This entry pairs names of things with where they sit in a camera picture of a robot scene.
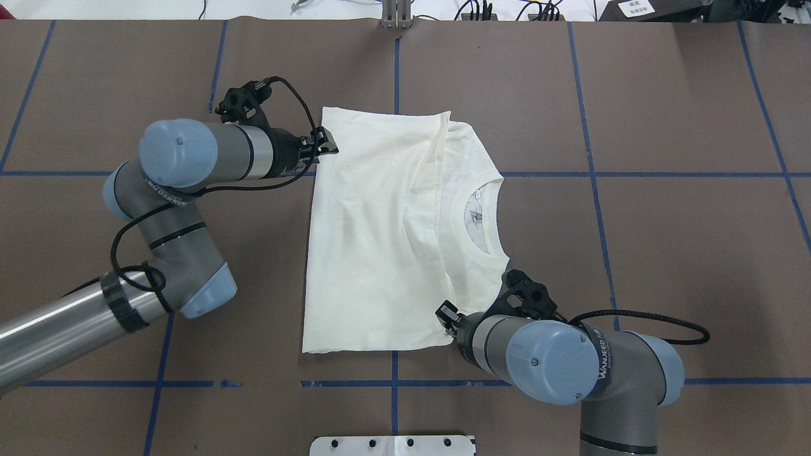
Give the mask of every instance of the folded white garment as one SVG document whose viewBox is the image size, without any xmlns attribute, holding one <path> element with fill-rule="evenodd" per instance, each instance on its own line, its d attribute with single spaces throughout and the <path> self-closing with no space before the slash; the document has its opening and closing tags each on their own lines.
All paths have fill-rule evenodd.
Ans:
<svg viewBox="0 0 811 456">
<path fill-rule="evenodd" d="M 303 352 L 447 345 L 443 301 L 469 314 L 499 294 L 504 178 L 449 119 L 324 108 L 340 152 L 315 177 Z"/>
</svg>

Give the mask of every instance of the metallic cylinder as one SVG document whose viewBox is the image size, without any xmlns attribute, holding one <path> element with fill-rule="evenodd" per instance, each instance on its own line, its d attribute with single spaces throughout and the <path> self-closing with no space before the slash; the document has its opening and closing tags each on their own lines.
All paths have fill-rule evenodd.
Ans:
<svg viewBox="0 0 811 456">
<path fill-rule="evenodd" d="M 147 285 L 144 273 L 127 275 Z M 154 293 L 119 279 L 147 323 L 166 315 Z M 95 283 L 0 326 L 0 395 L 79 358 L 127 332 Z"/>
</svg>

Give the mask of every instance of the gray robotic arm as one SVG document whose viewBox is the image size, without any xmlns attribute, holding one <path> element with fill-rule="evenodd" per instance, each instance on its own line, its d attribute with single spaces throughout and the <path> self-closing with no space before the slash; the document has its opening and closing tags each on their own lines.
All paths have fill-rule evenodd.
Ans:
<svg viewBox="0 0 811 456">
<path fill-rule="evenodd" d="M 297 137 L 271 128 L 260 104 L 281 82 L 302 103 L 312 126 Z M 139 159 L 118 167 L 104 185 L 107 207 L 127 225 L 111 249 L 114 270 L 34 312 L 0 325 L 0 395 L 73 359 L 145 328 L 168 312 L 194 318 L 228 302 L 237 286 L 195 205 L 216 190 L 263 190 L 303 175 L 322 153 L 337 149 L 315 127 L 301 97 L 282 78 L 230 89 L 217 113 L 223 122 L 190 119 L 150 125 Z M 209 187 L 214 183 L 295 177 L 269 187 Z M 152 259 L 121 268 L 121 236 L 138 226 Z"/>
<path fill-rule="evenodd" d="M 556 405 L 581 402 L 582 456 L 657 454 L 657 408 L 674 402 L 684 385 L 684 366 L 662 339 L 632 332 L 604 332 L 583 320 L 566 321 L 544 285 L 510 270 L 508 287 L 486 312 L 463 315 L 450 302 L 436 311 L 469 363 L 515 385 L 530 397 Z M 510 298 L 521 302 L 513 307 Z M 665 320 L 709 333 L 689 322 L 644 312 L 628 316 Z"/>
</svg>

